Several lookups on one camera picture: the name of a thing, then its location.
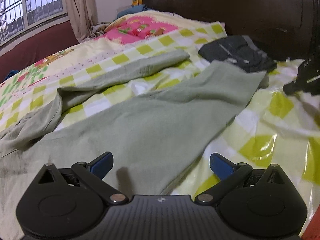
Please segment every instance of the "dark gray garment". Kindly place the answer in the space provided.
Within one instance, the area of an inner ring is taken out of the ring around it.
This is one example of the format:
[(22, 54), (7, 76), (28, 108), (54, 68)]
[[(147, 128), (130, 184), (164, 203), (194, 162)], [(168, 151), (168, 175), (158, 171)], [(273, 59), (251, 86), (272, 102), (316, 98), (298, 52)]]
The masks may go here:
[(212, 62), (220, 60), (232, 63), (248, 73), (272, 71), (277, 67), (268, 55), (259, 50), (246, 35), (228, 36), (202, 46), (199, 54)]
[(67, 168), (110, 151), (114, 167), (105, 182), (128, 196), (167, 194), (246, 107), (265, 74), (247, 74), (214, 61), (197, 77), (172, 88), (131, 98), (48, 133), (32, 146), (1, 153), (0, 234), (8, 230), (22, 235), (15, 208), (45, 163)]
[(102, 89), (127, 83), (132, 79), (147, 77), (164, 68), (189, 59), (182, 49), (158, 56), (143, 58), (74, 87), (61, 87), (53, 101), (0, 133), (0, 157), (29, 145), (30, 141), (52, 132), (69, 108), (76, 106)]

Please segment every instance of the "building outside window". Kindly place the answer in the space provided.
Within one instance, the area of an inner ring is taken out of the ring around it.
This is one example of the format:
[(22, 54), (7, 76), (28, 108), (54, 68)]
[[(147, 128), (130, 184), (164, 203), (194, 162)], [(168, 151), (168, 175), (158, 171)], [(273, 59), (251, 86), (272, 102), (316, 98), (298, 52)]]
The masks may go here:
[(0, 45), (63, 14), (64, 0), (0, 0)]

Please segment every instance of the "beige curtain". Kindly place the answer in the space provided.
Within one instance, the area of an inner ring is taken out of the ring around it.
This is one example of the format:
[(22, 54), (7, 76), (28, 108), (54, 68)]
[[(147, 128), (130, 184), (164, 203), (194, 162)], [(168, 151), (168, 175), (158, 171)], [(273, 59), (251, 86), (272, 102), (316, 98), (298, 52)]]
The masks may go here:
[(76, 39), (83, 42), (90, 37), (92, 27), (97, 24), (95, 0), (65, 0), (70, 23)]

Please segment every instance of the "headboard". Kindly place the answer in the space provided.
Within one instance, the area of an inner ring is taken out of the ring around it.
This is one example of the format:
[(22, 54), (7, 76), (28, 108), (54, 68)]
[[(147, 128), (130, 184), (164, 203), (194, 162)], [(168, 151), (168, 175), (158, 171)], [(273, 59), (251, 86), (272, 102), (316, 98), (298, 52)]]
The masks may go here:
[(148, 8), (226, 23), (277, 60), (305, 58), (319, 44), (318, 0), (143, 0)]

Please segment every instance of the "folded dark clothing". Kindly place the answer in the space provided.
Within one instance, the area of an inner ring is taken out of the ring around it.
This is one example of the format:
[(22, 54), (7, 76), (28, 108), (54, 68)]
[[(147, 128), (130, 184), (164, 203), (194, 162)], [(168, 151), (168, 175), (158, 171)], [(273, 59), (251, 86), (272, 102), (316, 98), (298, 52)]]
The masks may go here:
[(259, 50), (246, 35), (234, 35), (212, 41), (203, 45), (199, 54), (210, 62), (220, 60), (232, 63), (247, 73), (263, 70), (270, 72), (277, 67), (267, 53)]

